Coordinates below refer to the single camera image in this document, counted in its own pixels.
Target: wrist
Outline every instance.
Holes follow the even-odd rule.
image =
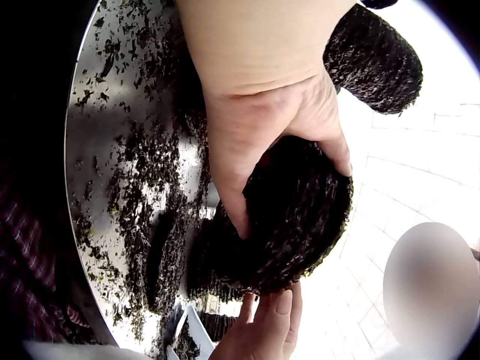
[[[204,89],[250,95],[319,74],[325,45],[354,0],[178,0]]]

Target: bright background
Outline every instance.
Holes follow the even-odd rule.
[[[376,13],[418,53],[423,87],[400,118],[374,113],[344,89],[338,95],[354,211],[326,261],[302,280],[304,316],[292,359],[376,359],[398,347],[384,313],[383,271],[395,242],[412,226],[442,222],[480,248],[477,71],[422,3],[400,0]],[[220,311],[239,309],[230,303]]]

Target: plaid shirt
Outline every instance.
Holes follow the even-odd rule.
[[[72,303],[60,300],[55,253],[42,225],[14,192],[0,164],[0,296],[26,339],[94,343],[88,323]]]

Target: hand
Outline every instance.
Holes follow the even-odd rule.
[[[300,282],[260,297],[253,322],[254,295],[243,298],[240,315],[209,360],[288,360],[297,343],[302,311]]]
[[[177,0],[208,116],[210,170],[241,238],[243,188],[280,136],[318,141],[351,175],[336,93],[322,64],[328,39],[355,0]]]
[[[324,68],[299,83],[255,95],[218,96],[204,90],[204,97],[210,171],[241,238],[247,238],[250,229],[243,188],[264,152],[281,136],[317,141],[337,171],[351,176],[336,92]]]

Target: metal surface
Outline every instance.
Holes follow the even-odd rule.
[[[79,55],[66,125],[65,161],[71,214],[73,219],[83,215],[92,222],[91,247],[79,248],[91,288],[118,344],[150,355],[158,352],[154,343],[158,337],[160,316],[145,311],[140,336],[134,334],[129,317],[124,313],[119,317],[121,310],[129,306],[126,286],[128,264],[123,238],[118,234],[118,224],[108,212],[107,188],[117,163],[118,145],[114,138],[119,135],[128,138],[130,121],[144,124],[147,131],[152,121],[158,119],[166,129],[172,128],[171,90],[165,88],[145,96],[143,85],[138,86],[144,54],[163,51],[162,38],[171,23],[178,23],[175,22],[178,17],[175,9],[162,3],[154,1],[143,4],[142,1],[125,0],[99,3]],[[146,25],[158,41],[151,37],[141,48],[136,32]],[[101,77],[109,56],[105,51],[106,42],[110,44],[109,41],[112,44],[120,42],[120,50],[113,57],[111,70]],[[195,140],[181,137],[178,148],[180,183],[191,200],[198,187],[200,170],[197,144]],[[209,190],[208,204],[216,206],[216,192],[212,186]],[[166,194],[152,196],[154,212],[151,217],[154,218],[164,209]],[[108,252],[108,265],[118,270],[118,277],[111,277],[109,271],[105,270],[105,260],[94,256],[92,249],[96,246]],[[184,288],[180,289],[180,294],[185,294]]]

